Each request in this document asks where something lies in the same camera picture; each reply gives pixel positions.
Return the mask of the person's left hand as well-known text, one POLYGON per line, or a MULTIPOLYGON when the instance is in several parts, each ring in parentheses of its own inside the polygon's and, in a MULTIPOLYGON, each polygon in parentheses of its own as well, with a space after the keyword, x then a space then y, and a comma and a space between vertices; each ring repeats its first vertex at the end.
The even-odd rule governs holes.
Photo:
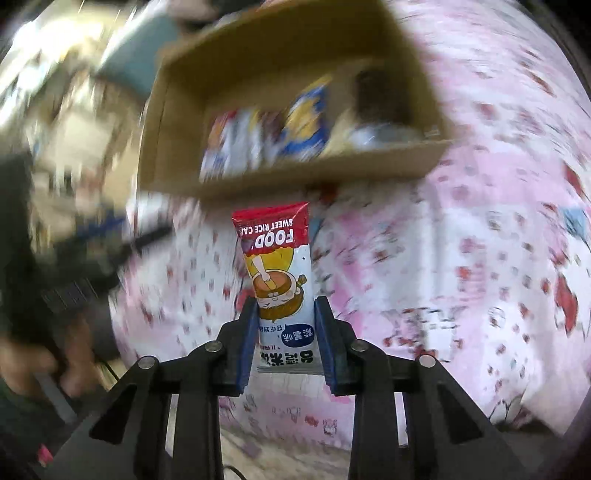
MULTIPOLYGON (((60 385, 69 397, 80 397, 99 386, 92 335, 84 320, 70 326, 63 353, 67 368, 60 385)), ((36 375, 53 374, 57 369, 58 361, 46 348, 1 337, 1 378, 15 394, 40 398, 42 392, 36 375)))

